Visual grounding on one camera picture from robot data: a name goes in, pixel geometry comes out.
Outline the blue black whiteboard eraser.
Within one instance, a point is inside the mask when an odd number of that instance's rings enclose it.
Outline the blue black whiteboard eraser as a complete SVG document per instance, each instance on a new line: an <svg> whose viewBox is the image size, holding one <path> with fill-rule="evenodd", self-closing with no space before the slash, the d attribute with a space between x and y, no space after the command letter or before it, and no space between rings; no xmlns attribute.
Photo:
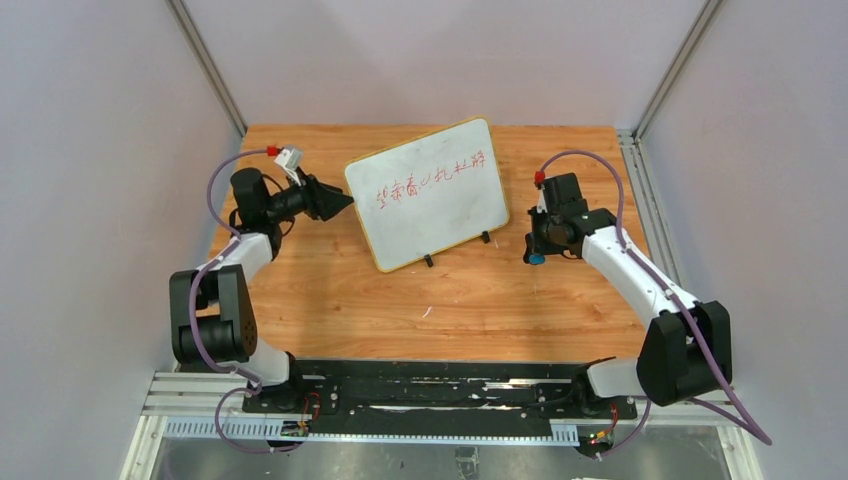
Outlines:
<svg viewBox="0 0 848 480"><path fill-rule="evenodd" d="M527 265L542 265L545 263L545 255L538 249L538 244L532 236L525 237L525 251L523 262Z"/></svg>

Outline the yellow framed whiteboard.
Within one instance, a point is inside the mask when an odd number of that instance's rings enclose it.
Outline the yellow framed whiteboard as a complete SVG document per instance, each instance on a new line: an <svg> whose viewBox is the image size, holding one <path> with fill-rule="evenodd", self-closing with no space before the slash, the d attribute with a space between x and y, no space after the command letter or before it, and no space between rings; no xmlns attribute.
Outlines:
<svg viewBox="0 0 848 480"><path fill-rule="evenodd" d="M483 117L354 159L344 179L383 273L478 239L510 218Z"/></svg>

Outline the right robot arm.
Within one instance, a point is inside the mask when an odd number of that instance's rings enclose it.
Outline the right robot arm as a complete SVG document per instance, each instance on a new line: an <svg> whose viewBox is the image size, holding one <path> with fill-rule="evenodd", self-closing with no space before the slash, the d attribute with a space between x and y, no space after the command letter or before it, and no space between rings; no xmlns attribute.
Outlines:
<svg viewBox="0 0 848 480"><path fill-rule="evenodd" d="M703 302L673 282L619 228L607 209L592 210L575 174L537 172L539 201L529 209L531 230L523 256L541 265L550 256L584 260L616 289L646 328L639 354L581 366L581 401L645 397L668 406L718 391L732 379L730 315L718 301Z"/></svg>

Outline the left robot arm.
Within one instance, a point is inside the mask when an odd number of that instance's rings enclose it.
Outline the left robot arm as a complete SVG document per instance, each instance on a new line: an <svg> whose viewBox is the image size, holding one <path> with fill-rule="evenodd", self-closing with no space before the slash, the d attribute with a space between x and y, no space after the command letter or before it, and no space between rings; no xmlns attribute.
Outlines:
<svg viewBox="0 0 848 480"><path fill-rule="evenodd" d="M301 168L276 193L268 189L271 181L256 168L231 176L236 207L227 221L229 243L214 259L169 280L171 344L181 365L235 373L247 379L251 394L292 408L307 395L305 380L291 353L259 337L248 284L280 253L283 224L300 214L328 221L354 200Z"/></svg>

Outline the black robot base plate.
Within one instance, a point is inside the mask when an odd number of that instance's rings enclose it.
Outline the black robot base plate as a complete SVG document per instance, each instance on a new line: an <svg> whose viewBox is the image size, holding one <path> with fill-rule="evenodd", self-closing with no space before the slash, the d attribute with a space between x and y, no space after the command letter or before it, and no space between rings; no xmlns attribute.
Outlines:
<svg viewBox="0 0 848 480"><path fill-rule="evenodd" d="M580 364L302 359L306 397L285 408L266 394L246 413L305 419L315 434L456 439L549 437L552 421L604 429L633 420L625 397L584 404Z"/></svg>

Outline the aluminium frame rails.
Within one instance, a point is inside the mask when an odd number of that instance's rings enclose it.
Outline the aluminium frame rails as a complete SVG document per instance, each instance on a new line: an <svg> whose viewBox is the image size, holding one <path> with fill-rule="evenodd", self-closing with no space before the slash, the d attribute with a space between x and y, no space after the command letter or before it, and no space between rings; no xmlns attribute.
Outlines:
<svg viewBox="0 0 848 480"><path fill-rule="evenodd" d="M579 407L572 364L309 360L282 407L234 375L158 372L124 479L760 479L724 399Z"/></svg>

